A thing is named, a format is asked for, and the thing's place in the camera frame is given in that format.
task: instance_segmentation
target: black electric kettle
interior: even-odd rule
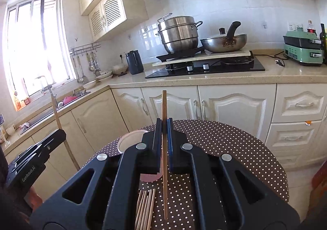
[[[128,69],[132,75],[144,71],[144,67],[138,50],[126,53],[126,60],[128,64]]]

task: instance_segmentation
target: green electric grill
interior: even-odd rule
[[[301,65],[321,65],[323,63],[323,50],[321,40],[315,33],[304,32],[303,29],[290,31],[284,36],[285,55]]]

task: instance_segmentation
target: round table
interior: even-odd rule
[[[153,131],[155,125],[143,129]],[[231,154],[281,199],[288,202],[286,173],[269,149],[257,138],[240,129],[215,121],[175,120],[174,129],[184,132],[190,143],[202,148],[208,154],[215,156]],[[119,139],[109,143],[91,159],[99,153],[106,153],[108,156],[119,154],[117,150]],[[188,174],[168,173],[168,229],[195,229],[190,187]],[[140,181],[139,188],[141,190],[156,188],[151,229],[166,230],[163,217],[162,178],[153,183]]]

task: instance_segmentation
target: silver bolt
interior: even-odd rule
[[[147,145],[145,143],[138,143],[136,145],[136,148],[139,150],[144,150],[147,147]]]
[[[184,143],[184,144],[182,145],[182,148],[183,148],[184,150],[191,150],[191,149],[193,148],[193,145],[190,144],[190,143]]]
[[[221,159],[223,159],[225,162],[229,162],[232,159],[232,156],[228,153],[225,153],[221,156]]]
[[[108,158],[108,155],[106,155],[105,153],[100,153],[99,155],[97,155],[96,157],[99,161],[104,161]]]

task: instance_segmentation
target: frying pan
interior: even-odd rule
[[[247,42],[247,35],[235,36],[236,29],[241,26],[241,22],[235,21],[231,24],[227,35],[221,37],[207,38],[200,40],[205,50],[213,53],[225,53],[241,50]],[[220,34],[225,34],[225,29],[219,29]]]

